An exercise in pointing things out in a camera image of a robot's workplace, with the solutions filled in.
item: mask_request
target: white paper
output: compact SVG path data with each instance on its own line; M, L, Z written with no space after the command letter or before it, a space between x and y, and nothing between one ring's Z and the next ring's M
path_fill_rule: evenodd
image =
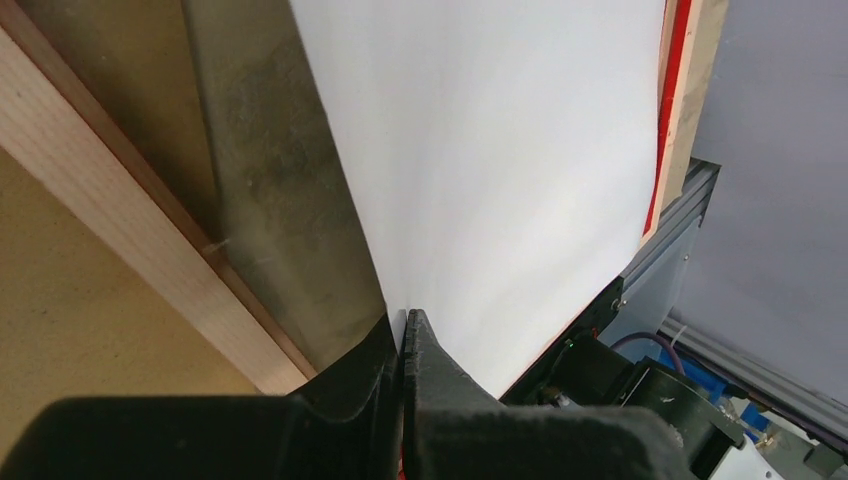
M396 336L500 395L636 252L662 0L293 0Z

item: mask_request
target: gray wall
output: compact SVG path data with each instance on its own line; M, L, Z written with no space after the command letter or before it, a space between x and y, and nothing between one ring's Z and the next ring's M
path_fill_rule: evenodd
M848 2L731 2L693 155L722 165L678 308L848 403Z

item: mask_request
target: purple cable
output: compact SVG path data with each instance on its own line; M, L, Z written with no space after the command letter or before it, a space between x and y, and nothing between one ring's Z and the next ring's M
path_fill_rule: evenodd
M671 357L671 362L674 364L674 369L677 370L677 372L680 373L681 375L686 375L686 372L683 371L683 362L680 361L680 356L677 354L677 352L674 351L674 347L672 347L671 344L668 343L668 340L657 335L656 333L650 333L650 332L631 333L630 335L628 335L628 336L618 340L617 342L613 343L610 348L613 349L613 350L618 350L624 344L630 343L633 340L640 340L640 339L653 340L653 341L657 342L661 347L663 347L663 350L665 350L666 353L668 353L668 356Z

